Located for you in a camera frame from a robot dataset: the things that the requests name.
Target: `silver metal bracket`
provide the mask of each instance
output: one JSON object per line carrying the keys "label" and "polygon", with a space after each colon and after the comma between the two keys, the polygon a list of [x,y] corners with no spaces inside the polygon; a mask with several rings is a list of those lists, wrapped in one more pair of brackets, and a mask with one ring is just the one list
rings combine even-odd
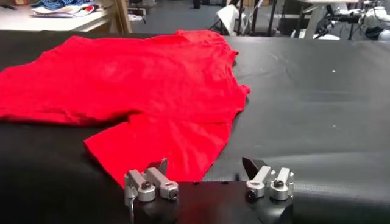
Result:
{"label": "silver metal bracket", "polygon": [[145,179],[159,188],[162,198],[176,200],[179,193],[177,183],[167,179],[158,169],[154,167],[147,168],[145,170]]}
{"label": "silver metal bracket", "polygon": [[249,179],[251,179],[246,182],[248,202],[253,203],[265,195],[278,201],[285,201],[289,197],[293,197],[294,174],[289,168],[283,167],[277,174],[264,161],[245,157],[243,157],[243,165]]}
{"label": "silver metal bracket", "polygon": [[265,188],[275,178],[275,171],[269,166],[263,166],[257,172],[256,176],[246,182],[247,198],[250,201],[255,201],[258,198],[264,197]]}
{"label": "silver metal bracket", "polygon": [[289,168],[282,167],[278,177],[269,186],[269,196],[278,201],[293,197],[294,173]]}
{"label": "silver metal bracket", "polygon": [[138,197],[139,201],[154,200],[156,187],[146,181],[137,170],[128,171],[125,175],[125,197]]}

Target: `metal stand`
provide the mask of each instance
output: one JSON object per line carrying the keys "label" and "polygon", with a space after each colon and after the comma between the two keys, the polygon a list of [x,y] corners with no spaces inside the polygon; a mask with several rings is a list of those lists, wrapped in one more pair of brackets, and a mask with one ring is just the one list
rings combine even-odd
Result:
{"label": "metal stand", "polygon": [[271,9],[271,17],[269,19],[269,24],[268,24],[268,29],[266,33],[256,33],[256,20],[257,20],[257,12],[258,12],[258,7],[256,5],[258,4],[259,0],[255,0],[255,11],[253,12],[253,18],[252,18],[252,30],[251,30],[251,35],[252,36],[267,36],[271,37],[272,36],[272,23],[274,22],[274,15],[275,15],[275,10],[276,10],[276,4],[278,3],[277,0],[272,0],[272,9]]}

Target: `white object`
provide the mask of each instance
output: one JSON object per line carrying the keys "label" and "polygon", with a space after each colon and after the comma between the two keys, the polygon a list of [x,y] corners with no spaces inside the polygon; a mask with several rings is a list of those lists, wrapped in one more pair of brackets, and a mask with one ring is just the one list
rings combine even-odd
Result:
{"label": "white object", "polygon": [[[239,10],[234,5],[227,5],[216,13],[217,19],[219,18],[224,26],[227,29],[227,32],[230,36],[236,36],[236,32],[234,31],[234,25],[236,19],[239,17]],[[245,14],[241,15],[241,31],[244,29],[245,25]]]}
{"label": "white object", "polygon": [[142,20],[142,16],[129,14],[129,21],[141,21],[141,20]]}
{"label": "white object", "polygon": [[17,7],[18,10],[9,10],[0,7],[0,30],[55,30],[55,31],[83,31],[88,32],[103,24],[113,21],[115,7],[101,12],[94,12],[87,16],[72,19],[66,18],[33,18],[34,14],[29,6]]}
{"label": "white object", "polygon": [[358,0],[299,0],[304,3],[311,3],[313,6],[316,6],[311,12],[311,18],[309,24],[307,25],[307,30],[305,33],[305,39],[313,39],[313,35],[316,31],[318,22],[325,14],[325,6],[334,3],[357,3]]}
{"label": "white object", "polygon": [[[295,32],[296,32],[295,30],[292,32],[292,34],[290,36],[291,38],[294,38]],[[306,33],[306,29],[301,29],[298,38],[300,38],[300,39],[305,38],[305,33]],[[314,34],[311,39],[314,39],[317,36],[318,36],[318,34]],[[325,34],[324,36],[319,37],[319,39],[320,40],[340,40],[340,37],[334,36],[332,34]]]}

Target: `workbench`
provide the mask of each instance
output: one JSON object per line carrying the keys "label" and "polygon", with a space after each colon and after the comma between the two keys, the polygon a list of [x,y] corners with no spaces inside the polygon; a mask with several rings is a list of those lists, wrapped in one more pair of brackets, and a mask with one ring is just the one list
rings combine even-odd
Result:
{"label": "workbench", "polygon": [[[74,34],[2,31],[0,70]],[[389,43],[226,39],[252,91],[204,181],[247,180],[241,157],[263,159],[294,171],[295,223],[390,223]],[[128,223],[123,190],[83,147],[113,125],[1,122],[0,223]]]}
{"label": "workbench", "polygon": [[108,24],[116,29],[114,23],[116,7],[93,12],[89,15],[75,18],[36,18],[29,6],[15,7],[16,10],[0,7],[0,30],[55,30],[89,32]]}

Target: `blue cloth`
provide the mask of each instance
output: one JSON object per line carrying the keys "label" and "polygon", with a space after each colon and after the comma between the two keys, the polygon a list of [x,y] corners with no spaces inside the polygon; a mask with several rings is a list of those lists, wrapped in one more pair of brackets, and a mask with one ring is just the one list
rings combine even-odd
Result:
{"label": "blue cloth", "polygon": [[33,8],[43,6],[50,10],[56,10],[67,5],[82,5],[85,2],[90,2],[90,0],[39,0],[30,6]]}

